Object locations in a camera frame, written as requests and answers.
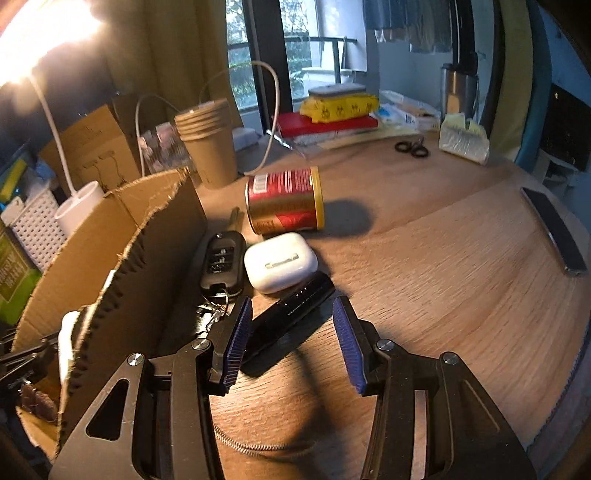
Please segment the black scissors handle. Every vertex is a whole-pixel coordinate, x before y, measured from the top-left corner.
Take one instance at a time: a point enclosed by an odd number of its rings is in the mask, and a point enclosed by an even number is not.
[[[424,137],[417,142],[402,140],[394,145],[394,150],[400,153],[410,153],[414,158],[426,158],[429,156],[429,150],[423,145]]]

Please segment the smartphone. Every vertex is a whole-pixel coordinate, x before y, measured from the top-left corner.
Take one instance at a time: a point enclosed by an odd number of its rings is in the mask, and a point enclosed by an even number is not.
[[[550,241],[558,250],[564,272],[571,277],[586,275],[588,273],[587,265],[579,247],[550,199],[542,192],[525,187],[521,189],[521,192],[542,222]]]

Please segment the desk lamp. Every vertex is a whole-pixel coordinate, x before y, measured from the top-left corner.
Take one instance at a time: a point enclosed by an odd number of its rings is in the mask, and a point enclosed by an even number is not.
[[[0,86],[7,82],[19,83],[27,77],[41,102],[56,142],[71,194],[55,214],[66,236],[70,236],[88,217],[102,198],[103,191],[96,181],[78,191],[74,188],[59,133],[43,91],[33,76],[33,68],[52,49],[84,40],[99,26],[100,22],[92,17],[83,0],[28,0],[0,37]]]

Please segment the stacked paper cups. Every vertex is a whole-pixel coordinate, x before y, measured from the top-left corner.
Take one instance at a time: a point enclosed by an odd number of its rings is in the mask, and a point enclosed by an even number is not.
[[[207,188],[218,189],[236,180],[238,169],[226,99],[185,110],[175,117],[175,123]]]

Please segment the white charger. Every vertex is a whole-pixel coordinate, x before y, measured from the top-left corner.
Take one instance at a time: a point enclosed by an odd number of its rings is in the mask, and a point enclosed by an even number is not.
[[[251,246],[244,254],[244,267],[256,290],[273,293],[318,270],[318,259],[304,237],[290,232]]]

